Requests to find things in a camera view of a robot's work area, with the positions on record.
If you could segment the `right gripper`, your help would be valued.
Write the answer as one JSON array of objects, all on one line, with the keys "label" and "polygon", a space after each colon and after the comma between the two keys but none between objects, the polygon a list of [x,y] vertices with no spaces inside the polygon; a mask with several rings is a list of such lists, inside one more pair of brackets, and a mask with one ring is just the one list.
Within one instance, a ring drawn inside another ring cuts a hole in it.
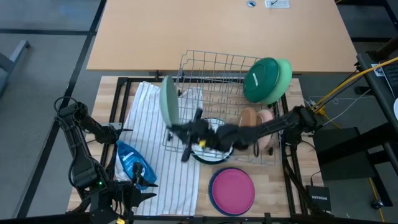
[{"label": "right gripper", "polygon": [[174,132],[185,135],[183,143],[186,146],[182,154],[182,162],[189,160],[192,144],[199,144],[201,140],[210,141],[215,138],[215,132],[210,128],[209,123],[201,118],[202,113],[203,110],[197,108],[192,121],[171,125]]}]

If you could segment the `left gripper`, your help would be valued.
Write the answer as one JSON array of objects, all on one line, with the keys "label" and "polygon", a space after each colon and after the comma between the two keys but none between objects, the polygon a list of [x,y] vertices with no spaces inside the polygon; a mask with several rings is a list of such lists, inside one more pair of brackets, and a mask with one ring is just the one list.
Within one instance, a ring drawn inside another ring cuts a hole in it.
[{"label": "left gripper", "polygon": [[[138,183],[140,188],[158,187],[155,183]],[[155,193],[141,193],[141,191],[130,182],[117,182],[118,194],[125,208],[138,207],[139,204],[147,199],[155,197]]]}]

